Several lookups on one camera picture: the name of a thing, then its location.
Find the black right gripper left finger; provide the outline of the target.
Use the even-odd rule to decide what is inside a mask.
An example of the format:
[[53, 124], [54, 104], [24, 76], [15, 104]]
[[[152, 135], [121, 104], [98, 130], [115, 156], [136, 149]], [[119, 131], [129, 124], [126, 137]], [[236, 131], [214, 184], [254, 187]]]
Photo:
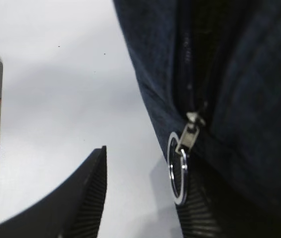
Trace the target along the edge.
[[107, 151], [94, 149], [59, 187], [0, 224], [0, 238], [95, 238], [107, 192]]

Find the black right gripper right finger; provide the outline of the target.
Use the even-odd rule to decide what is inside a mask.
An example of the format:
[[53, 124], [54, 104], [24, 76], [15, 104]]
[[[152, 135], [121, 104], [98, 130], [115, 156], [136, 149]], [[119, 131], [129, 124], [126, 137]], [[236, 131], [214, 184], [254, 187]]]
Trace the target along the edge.
[[175, 177], [175, 206], [184, 238], [227, 238], [223, 220], [207, 196], [201, 173]]

